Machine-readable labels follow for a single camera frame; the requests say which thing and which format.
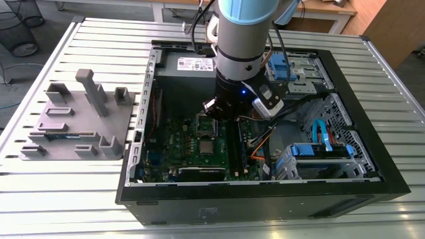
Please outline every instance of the blue cable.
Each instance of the blue cable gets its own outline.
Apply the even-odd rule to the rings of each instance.
[[[318,143],[318,139],[317,139],[317,126],[319,126],[321,129],[321,142],[325,143],[326,146],[326,151],[331,151],[331,146],[330,146],[330,142],[329,142],[329,134],[326,131],[326,124],[323,122],[322,119],[317,119],[313,122],[313,143]]]
[[[0,107],[0,110],[6,109],[6,108],[12,108],[12,107],[17,106],[18,104],[20,104],[20,102],[14,105]]]

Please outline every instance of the aluminum extrusion table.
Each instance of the aluminum extrusion table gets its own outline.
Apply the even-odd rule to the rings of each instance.
[[[205,30],[196,29],[204,41]],[[80,68],[105,91],[141,93],[150,41],[188,37],[181,25],[86,18],[73,22],[0,136],[0,236],[120,238],[411,238],[425,237],[425,114],[373,45],[357,36],[282,31],[287,47],[330,50],[393,156],[411,193],[333,219],[144,228],[114,204],[122,161],[21,161],[50,82],[82,90]],[[275,34],[273,42],[278,45]],[[136,118],[132,118],[128,139]]]

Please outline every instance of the wire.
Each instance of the wire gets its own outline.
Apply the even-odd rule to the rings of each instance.
[[[4,68],[2,68],[2,64],[0,62],[0,68],[1,68],[1,77],[2,77],[2,83],[6,87],[10,87],[13,85],[12,80],[9,83],[5,82],[5,76],[4,76]]]
[[[41,66],[41,67],[44,67],[44,65],[36,64],[36,63],[21,63],[21,64],[14,64],[14,65],[2,67],[2,64],[1,64],[1,62],[0,62],[2,83],[4,83],[4,85],[5,85],[6,87],[10,87],[10,86],[13,85],[13,82],[12,82],[12,80],[9,81],[9,83],[5,82],[4,70],[6,70],[6,69],[9,69],[9,68],[13,68],[13,67],[16,67],[16,66]]]
[[[194,29],[193,29],[193,23],[194,23],[194,20],[196,20],[196,18],[198,17],[201,11],[202,11],[202,9],[198,8],[197,13],[193,15],[193,17],[192,17],[192,19],[190,19],[190,27],[189,27],[189,30],[188,30],[188,31],[185,30],[185,35],[188,35],[192,31],[194,31]]]
[[[173,10],[173,11],[180,12],[180,13],[186,11],[186,9],[177,10],[176,8],[169,8],[169,10]]]
[[[14,106],[18,106],[18,104],[20,104],[20,102],[16,103],[14,105],[10,105],[10,106],[2,106],[2,107],[0,107],[0,110],[6,109],[6,108],[12,108],[12,107],[14,107]]]
[[[265,64],[266,64],[266,62],[267,62],[267,60],[270,59],[271,54],[273,54],[273,42],[271,42],[270,34],[267,34],[266,37],[267,37],[267,42],[269,42],[269,45],[270,45],[270,49],[269,49],[269,51],[267,51],[267,53],[266,53],[265,58],[263,58],[262,61],[261,61],[259,68],[262,68],[262,67],[265,66]]]
[[[261,141],[261,143],[258,144],[257,148],[254,149],[254,151],[250,154],[250,158],[254,157],[254,154],[257,153],[258,149],[261,148],[261,146],[263,145],[263,143],[266,142],[267,138],[270,137],[271,133],[273,133],[274,129],[270,131],[270,134],[263,138],[263,140]]]
[[[287,60],[287,55],[286,55],[285,44],[283,44],[283,40],[281,39],[281,35],[279,35],[278,28],[277,28],[277,25],[275,25],[274,21],[271,21],[271,25],[273,25],[273,28],[274,28],[274,31],[275,31],[275,34],[277,34],[278,42],[279,42],[279,45],[281,45],[281,52],[283,54],[283,58],[285,58],[285,62],[286,62],[286,81],[289,81],[289,79],[290,79],[290,66],[289,66],[289,60]]]
[[[6,66],[6,67],[4,67],[2,69],[6,70],[6,69],[9,69],[9,68],[12,68],[12,67],[16,67],[16,66],[41,66],[41,67],[44,67],[44,65],[41,65],[41,64],[21,63],[21,64],[16,64],[16,65]]]
[[[303,18],[305,18],[305,3],[302,0],[301,0],[301,5],[302,5],[302,10],[301,10],[301,15],[299,15],[299,21],[298,21],[298,24],[293,30],[298,29],[298,27],[301,26],[301,24],[303,22]]]
[[[250,144],[254,144],[261,138],[265,137],[265,135],[267,134],[267,132],[274,129],[274,127],[278,124],[278,120],[283,119],[287,115],[290,115],[291,113],[294,113],[298,109],[298,107],[305,104],[306,102],[309,102],[310,100],[314,99],[319,99],[325,96],[327,96],[329,93],[319,93],[317,95],[307,95],[305,97],[302,97],[301,99],[298,99],[294,103],[289,104],[281,111],[279,113],[277,113],[277,115],[273,117],[271,120],[269,120],[267,122],[267,126],[263,128],[263,132],[259,136],[257,136],[254,139],[251,139]]]
[[[196,20],[194,20],[194,22],[193,22],[193,29],[192,29],[190,40],[192,40],[193,51],[194,51],[196,53],[198,53],[198,49],[197,49],[197,46],[196,46],[196,44],[194,44],[194,29],[196,29],[196,27],[197,27],[197,23],[198,23],[198,21],[200,21],[202,15],[205,14],[205,12],[208,12],[208,9],[209,9],[209,7],[212,6],[213,2],[214,2],[214,0],[212,0],[212,1],[208,3],[206,7],[204,8],[202,12],[200,13],[200,15],[197,16],[197,18],[196,18]]]
[[[254,121],[263,121],[262,119],[255,119],[255,118],[251,118],[251,117],[247,117],[247,116],[238,116],[238,117],[249,119],[249,120],[254,120]]]

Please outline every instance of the silver robot arm segment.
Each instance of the silver robot arm segment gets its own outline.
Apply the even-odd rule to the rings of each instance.
[[[275,10],[286,11],[297,1],[218,0],[216,93],[204,103],[213,118],[236,118],[254,107],[269,119],[283,107],[282,91],[270,85],[259,65]]]

